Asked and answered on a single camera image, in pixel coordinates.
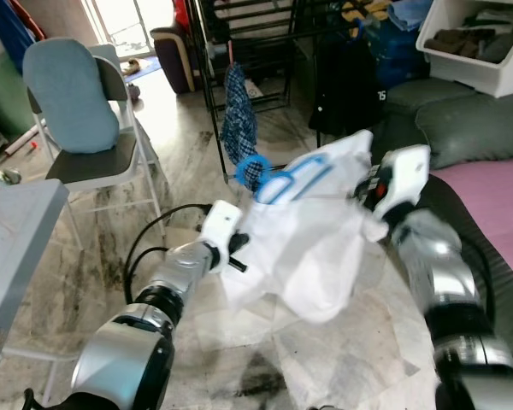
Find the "white shirt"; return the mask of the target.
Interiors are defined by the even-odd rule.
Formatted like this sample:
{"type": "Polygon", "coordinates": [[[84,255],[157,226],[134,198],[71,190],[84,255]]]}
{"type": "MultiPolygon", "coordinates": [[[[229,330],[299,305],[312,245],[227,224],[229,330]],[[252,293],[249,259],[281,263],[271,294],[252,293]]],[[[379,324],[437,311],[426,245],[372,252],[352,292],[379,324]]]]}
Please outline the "white shirt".
{"type": "Polygon", "coordinates": [[[387,223],[351,200],[369,175],[371,140],[373,133],[363,130],[304,154],[327,154],[333,168],[303,198],[252,200],[240,224],[250,241],[233,253],[248,269],[219,274],[233,311],[278,296],[296,316],[318,324],[349,305],[363,251],[388,233],[387,223]]]}

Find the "blue plastic hanger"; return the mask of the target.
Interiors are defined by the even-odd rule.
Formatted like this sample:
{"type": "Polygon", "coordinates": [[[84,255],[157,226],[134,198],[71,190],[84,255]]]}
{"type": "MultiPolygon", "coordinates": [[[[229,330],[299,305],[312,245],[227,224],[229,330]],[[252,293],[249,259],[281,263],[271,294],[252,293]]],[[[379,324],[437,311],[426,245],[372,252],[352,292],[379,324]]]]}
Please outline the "blue plastic hanger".
{"type": "Polygon", "coordinates": [[[327,154],[309,154],[279,168],[273,168],[264,156],[252,154],[237,164],[234,179],[253,192],[254,202],[292,202],[303,198],[332,168],[327,154]]]}

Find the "blue plaid shirt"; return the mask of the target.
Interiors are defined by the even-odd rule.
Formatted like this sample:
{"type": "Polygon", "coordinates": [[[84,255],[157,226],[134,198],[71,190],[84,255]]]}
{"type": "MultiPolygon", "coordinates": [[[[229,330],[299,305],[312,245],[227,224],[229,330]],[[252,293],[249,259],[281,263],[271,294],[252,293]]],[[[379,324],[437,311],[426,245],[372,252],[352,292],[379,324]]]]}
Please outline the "blue plaid shirt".
{"type": "Polygon", "coordinates": [[[246,189],[259,185],[262,167],[249,161],[257,155],[257,118],[245,89],[245,74],[237,62],[230,62],[225,78],[226,110],[221,139],[234,164],[234,179],[246,189]]]}

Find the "black garment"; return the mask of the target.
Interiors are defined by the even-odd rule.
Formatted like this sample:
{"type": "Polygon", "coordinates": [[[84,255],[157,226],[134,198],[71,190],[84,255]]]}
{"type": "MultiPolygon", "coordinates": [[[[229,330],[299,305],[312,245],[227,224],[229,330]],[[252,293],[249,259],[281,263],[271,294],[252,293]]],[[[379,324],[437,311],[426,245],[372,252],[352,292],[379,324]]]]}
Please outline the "black garment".
{"type": "Polygon", "coordinates": [[[316,50],[315,106],[309,126],[323,134],[352,134],[382,120],[386,89],[362,32],[335,34],[316,50]]]}

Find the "dark green leather sofa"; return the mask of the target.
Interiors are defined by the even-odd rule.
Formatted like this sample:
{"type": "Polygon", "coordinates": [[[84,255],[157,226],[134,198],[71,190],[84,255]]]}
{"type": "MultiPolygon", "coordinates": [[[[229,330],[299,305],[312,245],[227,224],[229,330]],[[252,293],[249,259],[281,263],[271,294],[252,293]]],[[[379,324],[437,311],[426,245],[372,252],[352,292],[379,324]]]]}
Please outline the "dark green leather sofa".
{"type": "Polygon", "coordinates": [[[513,94],[491,97],[444,79],[413,79],[393,87],[382,120],[374,127],[371,156],[380,161],[386,152],[418,144],[431,148],[431,177],[420,204],[463,235],[463,257],[476,277],[484,271],[491,274],[492,325],[513,353],[513,269],[456,192],[432,175],[436,169],[468,161],[513,159],[513,94]]]}

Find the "pink sofa mat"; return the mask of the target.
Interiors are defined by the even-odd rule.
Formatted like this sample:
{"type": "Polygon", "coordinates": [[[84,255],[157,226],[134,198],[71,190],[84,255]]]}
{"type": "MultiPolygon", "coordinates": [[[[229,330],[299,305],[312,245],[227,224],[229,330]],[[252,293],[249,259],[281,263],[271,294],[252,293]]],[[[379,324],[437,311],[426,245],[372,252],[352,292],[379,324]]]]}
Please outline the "pink sofa mat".
{"type": "Polygon", "coordinates": [[[513,269],[513,159],[468,161],[436,169],[459,196],[473,221],[513,269]]]}

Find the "blue suitcase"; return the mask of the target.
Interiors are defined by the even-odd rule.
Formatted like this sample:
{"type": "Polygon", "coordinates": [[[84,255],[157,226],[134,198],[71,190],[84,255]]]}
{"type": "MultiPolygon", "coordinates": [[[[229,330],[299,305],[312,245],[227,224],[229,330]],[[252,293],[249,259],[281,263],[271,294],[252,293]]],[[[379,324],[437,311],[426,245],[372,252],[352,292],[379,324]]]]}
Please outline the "blue suitcase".
{"type": "Polygon", "coordinates": [[[367,26],[367,35],[377,78],[386,89],[428,77],[431,68],[423,52],[416,49],[418,30],[402,31],[389,20],[379,20],[367,26]]]}

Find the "white laundry basket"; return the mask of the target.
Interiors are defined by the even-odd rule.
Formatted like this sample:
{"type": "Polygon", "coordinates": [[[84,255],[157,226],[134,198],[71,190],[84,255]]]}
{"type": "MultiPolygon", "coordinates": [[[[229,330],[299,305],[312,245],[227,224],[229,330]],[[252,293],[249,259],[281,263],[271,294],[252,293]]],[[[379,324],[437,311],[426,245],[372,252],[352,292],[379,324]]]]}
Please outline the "white laundry basket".
{"type": "Polygon", "coordinates": [[[513,4],[513,0],[433,0],[416,40],[416,49],[431,63],[433,78],[448,79],[472,87],[492,97],[513,94],[513,47],[499,63],[460,57],[449,52],[430,50],[426,40],[439,30],[463,24],[465,17],[474,15],[487,5],[513,4]]]}

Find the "grey white folding chair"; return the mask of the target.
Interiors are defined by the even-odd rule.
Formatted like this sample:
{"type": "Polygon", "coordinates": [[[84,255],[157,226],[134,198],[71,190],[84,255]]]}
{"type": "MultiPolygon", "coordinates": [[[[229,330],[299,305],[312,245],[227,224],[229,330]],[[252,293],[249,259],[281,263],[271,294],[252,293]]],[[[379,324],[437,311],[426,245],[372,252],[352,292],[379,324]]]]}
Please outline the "grey white folding chair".
{"type": "Polygon", "coordinates": [[[72,192],[89,191],[117,186],[134,181],[136,172],[144,177],[150,196],[146,199],[132,200],[121,204],[109,204],[99,208],[89,208],[88,214],[95,214],[108,208],[138,206],[150,203],[155,214],[162,215],[162,204],[159,202],[154,187],[151,165],[159,164],[157,153],[150,143],[144,128],[139,124],[134,113],[134,104],[127,92],[127,83],[123,75],[112,61],[97,57],[97,71],[100,73],[105,97],[119,103],[119,140],[113,149],[93,154],[75,154],[58,148],[49,129],[43,124],[43,110],[35,102],[34,96],[27,91],[38,135],[44,141],[46,152],[53,157],[47,179],[61,180],[72,192]]]}

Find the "black metal drying rack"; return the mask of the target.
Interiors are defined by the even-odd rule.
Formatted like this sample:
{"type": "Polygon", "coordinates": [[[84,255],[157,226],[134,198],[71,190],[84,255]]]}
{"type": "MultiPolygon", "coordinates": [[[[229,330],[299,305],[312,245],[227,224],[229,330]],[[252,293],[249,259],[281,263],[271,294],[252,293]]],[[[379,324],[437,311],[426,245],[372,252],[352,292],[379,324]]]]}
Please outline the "black metal drying rack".
{"type": "Polygon", "coordinates": [[[244,70],[256,114],[256,151],[273,168],[304,151],[346,137],[309,126],[315,106],[316,50],[335,34],[362,32],[377,23],[373,13],[343,16],[358,0],[185,0],[193,52],[219,150],[219,167],[232,180],[234,164],[222,144],[225,78],[230,62],[244,70]]]}

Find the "light blue towel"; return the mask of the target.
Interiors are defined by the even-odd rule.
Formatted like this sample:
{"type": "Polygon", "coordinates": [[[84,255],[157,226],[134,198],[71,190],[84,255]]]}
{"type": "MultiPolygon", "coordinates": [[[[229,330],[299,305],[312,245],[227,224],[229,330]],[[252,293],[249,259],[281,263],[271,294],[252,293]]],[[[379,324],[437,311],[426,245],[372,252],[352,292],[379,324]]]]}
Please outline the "light blue towel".
{"type": "Polygon", "coordinates": [[[415,31],[425,21],[432,3],[433,0],[391,0],[389,19],[402,31],[415,31]]]}

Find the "blue door mat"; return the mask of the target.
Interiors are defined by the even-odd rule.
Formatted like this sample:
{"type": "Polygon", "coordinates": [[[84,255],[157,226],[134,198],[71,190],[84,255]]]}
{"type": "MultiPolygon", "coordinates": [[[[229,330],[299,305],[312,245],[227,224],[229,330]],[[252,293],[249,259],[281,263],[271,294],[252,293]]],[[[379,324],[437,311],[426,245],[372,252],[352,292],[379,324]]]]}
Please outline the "blue door mat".
{"type": "Polygon", "coordinates": [[[157,57],[133,58],[125,60],[121,65],[124,81],[130,83],[144,75],[155,72],[162,67],[157,57]]]}

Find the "light blue back cushion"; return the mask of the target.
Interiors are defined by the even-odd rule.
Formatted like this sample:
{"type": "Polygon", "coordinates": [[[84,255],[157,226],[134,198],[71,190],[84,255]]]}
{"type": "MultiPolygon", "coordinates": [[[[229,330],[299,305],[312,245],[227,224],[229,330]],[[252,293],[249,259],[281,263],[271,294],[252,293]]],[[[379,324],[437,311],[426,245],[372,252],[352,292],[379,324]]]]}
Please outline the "light blue back cushion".
{"type": "Polygon", "coordinates": [[[109,106],[97,59],[77,40],[50,38],[27,48],[23,79],[58,147],[92,154],[115,147],[119,121],[109,106]]]}

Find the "green white storage cabinet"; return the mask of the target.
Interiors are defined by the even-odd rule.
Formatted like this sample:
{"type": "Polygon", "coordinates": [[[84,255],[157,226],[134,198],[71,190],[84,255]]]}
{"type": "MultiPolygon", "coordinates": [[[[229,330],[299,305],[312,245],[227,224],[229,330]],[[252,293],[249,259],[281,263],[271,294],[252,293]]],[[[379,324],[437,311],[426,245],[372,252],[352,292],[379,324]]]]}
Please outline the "green white storage cabinet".
{"type": "Polygon", "coordinates": [[[0,52],[0,133],[8,140],[17,140],[33,126],[25,82],[13,60],[0,52]]]}

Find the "dark blue hanging cloth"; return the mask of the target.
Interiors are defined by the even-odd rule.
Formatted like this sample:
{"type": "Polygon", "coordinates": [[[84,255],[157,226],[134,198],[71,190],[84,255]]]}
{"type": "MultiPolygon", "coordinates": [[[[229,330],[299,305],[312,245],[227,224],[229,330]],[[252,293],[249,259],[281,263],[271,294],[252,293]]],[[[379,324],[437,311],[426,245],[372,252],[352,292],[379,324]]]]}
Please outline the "dark blue hanging cloth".
{"type": "Polygon", "coordinates": [[[38,28],[17,0],[0,0],[0,42],[18,73],[27,48],[38,42],[38,28]]]}

